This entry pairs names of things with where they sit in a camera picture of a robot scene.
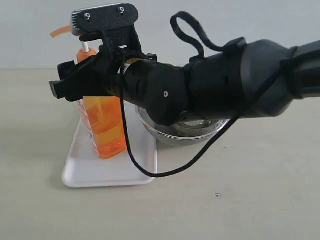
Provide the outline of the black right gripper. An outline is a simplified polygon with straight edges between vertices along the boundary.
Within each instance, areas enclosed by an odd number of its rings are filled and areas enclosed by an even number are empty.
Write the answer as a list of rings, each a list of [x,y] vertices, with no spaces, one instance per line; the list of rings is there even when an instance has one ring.
[[[119,94],[119,82],[125,62],[131,59],[158,61],[154,53],[143,53],[134,26],[83,32],[81,41],[102,40],[97,56],[57,66],[59,80],[50,81],[53,96],[76,102],[84,97],[110,97]]]

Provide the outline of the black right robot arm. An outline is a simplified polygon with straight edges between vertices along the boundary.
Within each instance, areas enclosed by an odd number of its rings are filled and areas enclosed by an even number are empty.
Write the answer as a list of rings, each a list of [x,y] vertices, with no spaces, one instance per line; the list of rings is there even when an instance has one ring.
[[[144,54],[130,27],[103,34],[97,55],[61,63],[57,70],[59,80],[49,84],[57,99],[119,97],[159,125],[276,117],[293,100],[319,97],[320,43],[286,48],[238,38],[180,67]]]

